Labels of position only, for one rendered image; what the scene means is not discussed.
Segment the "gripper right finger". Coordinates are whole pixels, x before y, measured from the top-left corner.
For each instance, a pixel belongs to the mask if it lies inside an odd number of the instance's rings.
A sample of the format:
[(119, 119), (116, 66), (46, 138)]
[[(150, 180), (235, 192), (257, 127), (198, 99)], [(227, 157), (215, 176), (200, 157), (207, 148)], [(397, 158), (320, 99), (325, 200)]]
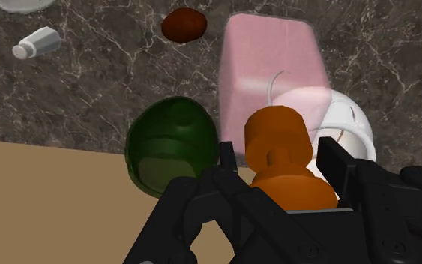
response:
[(341, 200), (364, 218), (372, 264), (422, 264), (422, 166), (394, 174), (319, 139), (316, 166)]

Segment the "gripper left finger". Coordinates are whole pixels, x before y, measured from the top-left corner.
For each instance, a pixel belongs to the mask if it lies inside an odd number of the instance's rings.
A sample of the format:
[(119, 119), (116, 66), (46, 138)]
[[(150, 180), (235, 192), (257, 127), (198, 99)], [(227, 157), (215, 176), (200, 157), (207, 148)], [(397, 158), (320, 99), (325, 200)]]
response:
[(123, 264), (199, 264), (190, 246), (209, 221), (232, 245), (229, 264), (328, 264), (323, 246), (237, 175), (230, 142), (220, 144), (220, 165), (201, 178), (171, 180)]

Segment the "white mug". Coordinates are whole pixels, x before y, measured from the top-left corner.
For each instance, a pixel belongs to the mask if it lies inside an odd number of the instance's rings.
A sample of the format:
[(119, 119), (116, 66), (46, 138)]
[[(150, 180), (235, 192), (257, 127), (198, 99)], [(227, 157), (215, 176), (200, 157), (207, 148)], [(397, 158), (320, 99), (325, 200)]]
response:
[(376, 160), (373, 132), (363, 110), (347, 95), (323, 86), (292, 88), (272, 95), (275, 77), (267, 85), (267, 105), (281, 105), (296, 110), (303, 117), (313, 147), (307, 165), (314, 176), (324, 176), (316, 166), (318, 141), (331, 137), (352, 157)]

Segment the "orange bottle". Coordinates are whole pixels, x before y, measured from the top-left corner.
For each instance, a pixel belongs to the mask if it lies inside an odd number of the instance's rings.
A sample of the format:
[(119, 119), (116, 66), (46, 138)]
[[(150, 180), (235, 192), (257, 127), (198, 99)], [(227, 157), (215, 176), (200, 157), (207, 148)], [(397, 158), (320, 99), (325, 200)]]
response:
[(260, 188), (284, 210), (337, 207), (333, 188), (307, 169), (313, 148), (302, 116), (287, 106), (267, 106), (244, 126), (245, 159)]

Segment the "green glass bowl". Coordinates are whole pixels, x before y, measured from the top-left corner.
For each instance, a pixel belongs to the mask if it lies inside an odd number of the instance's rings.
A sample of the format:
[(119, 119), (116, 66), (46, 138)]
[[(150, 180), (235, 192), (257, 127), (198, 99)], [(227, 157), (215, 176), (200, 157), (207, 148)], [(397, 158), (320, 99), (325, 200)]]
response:
[(181, 176), (198, 178), (218, 160), (218, 135), (197, 101), (168, 97), (147, 108), (130, 126), (124, 157), (131, 181), (159, 198)]

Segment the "pink translucent box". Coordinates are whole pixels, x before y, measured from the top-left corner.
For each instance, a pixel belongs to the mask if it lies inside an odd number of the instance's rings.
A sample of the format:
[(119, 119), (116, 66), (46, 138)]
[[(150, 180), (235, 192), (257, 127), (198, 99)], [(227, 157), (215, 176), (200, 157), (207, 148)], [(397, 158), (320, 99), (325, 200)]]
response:
[(245, 150), (244, 126), (268, 100), (298, 111), (314, 137), (331, 89), (313, 28), (307, 22), (238, 13), (223, 39), (218, 94), (220, 134)]

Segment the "dark red round fruit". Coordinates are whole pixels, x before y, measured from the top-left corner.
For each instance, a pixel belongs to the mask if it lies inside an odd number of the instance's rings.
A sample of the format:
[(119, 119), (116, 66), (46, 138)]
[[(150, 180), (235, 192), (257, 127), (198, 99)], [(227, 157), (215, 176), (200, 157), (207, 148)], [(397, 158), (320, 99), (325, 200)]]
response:
[(166, 16), (161, 23), (163, 36), (178, 44), (201, 38), (208, 26), (204, 14), (188, 7), (180, 7)]

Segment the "white salt shaker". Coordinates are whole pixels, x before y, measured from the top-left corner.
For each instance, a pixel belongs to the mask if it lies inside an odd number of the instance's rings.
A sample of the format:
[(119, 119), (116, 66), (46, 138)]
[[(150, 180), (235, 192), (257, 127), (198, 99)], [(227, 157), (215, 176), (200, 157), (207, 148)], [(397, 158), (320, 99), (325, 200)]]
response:
[(12, 48), (12, 52), (17, 59), (31, 59), (59, 49), (61, 42), (60, 34), (46, 26), (23, 38)]

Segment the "white plate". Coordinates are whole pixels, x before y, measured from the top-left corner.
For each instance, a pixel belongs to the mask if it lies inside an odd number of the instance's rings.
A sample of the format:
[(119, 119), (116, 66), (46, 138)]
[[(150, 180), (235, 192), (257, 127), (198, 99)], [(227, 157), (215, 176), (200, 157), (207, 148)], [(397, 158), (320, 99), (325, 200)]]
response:
[(43, 11), (57, 0), (0, 0), (0, 8), (10, 14), (30, 14)]

